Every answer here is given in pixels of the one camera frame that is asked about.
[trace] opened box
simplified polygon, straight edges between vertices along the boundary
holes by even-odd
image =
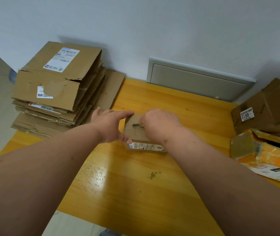
[[[101,52],[49,41],[18,71],[12,98],[74,111],[96,77]]]
[[[234,108],[232,118],[236,134],[250,128],[280,133],[280,79]]]
[[[133,126],[137,124],[142,115],[134,114],[126,118],[124,134],[132,139],[132,144],[124,143],[126,149],[133,151],[151,152],[151,153],[165,153],[163,146],[150,141],[146,135],[143,127]]]
[[[257,174],[280,181],[280,137],[249,129],[231,140],[231,158]]]

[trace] white wall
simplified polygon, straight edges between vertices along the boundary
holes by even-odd
[[[0,57],[14,70],[48,41],[103,48],[146,79],[149,57],[257,79],[280,77],[280,0],[0,0]]]

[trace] orange packaging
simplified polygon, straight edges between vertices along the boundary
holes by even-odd
[[[280,137],[246,130],[231,140],[231,158],[257,174],[280,181]]]

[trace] hand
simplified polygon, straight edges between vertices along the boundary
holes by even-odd
[[[133,111],[114,111],[105,110],[101,115],[99,115],[100,107],[95,109],[91,117],[91,124],[96,127],[96,129],[102,135],[102,143],[111,143],[113,141],[119,140],[128,144],[132,143],[130,137],[122,134],[118,130],[119,121],[126,118],[127,116],[133,115]]]
[[[183,128],[179,118],[168,111],[161,109],[151,109],[143,115],[139,123],[144,124],[145,134],[151,141],[161,145]]]

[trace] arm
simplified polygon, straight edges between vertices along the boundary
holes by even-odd
[[[160,109],[140,120],[182,168],[226,235],[280,235],[280,188],[222,155]]]
[[[115,140],[132,111],[104,111],[92,123],[0,156],[0,235],[41,235],[91,151]]]

